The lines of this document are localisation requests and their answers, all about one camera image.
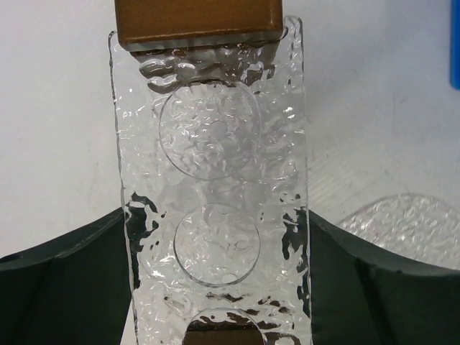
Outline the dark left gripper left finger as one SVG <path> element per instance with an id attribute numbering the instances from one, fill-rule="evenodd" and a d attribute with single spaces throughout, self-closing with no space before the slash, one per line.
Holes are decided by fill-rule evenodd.
<path id="1" fill-rule="evenodd" d="M 120 208 L 1 258 L 2 344 L 120 344 L 130 303 Z"/>

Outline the clear acrylic toothbrush holder rack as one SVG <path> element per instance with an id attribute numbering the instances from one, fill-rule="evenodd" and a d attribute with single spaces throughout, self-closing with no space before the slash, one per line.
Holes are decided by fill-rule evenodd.
<path id="1" fill-rule="evenodd" d="M 138 344 L 311 344 L 303 22 L 121 44 L 111 87 Z"/>

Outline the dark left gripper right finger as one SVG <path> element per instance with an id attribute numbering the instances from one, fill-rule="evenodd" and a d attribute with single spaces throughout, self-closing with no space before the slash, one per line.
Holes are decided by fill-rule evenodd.
<path id="1" fill-rule="evenodd" d="M 458 344 L 459 271 L 415 261 L 309 213 L 314 344 Z"/>

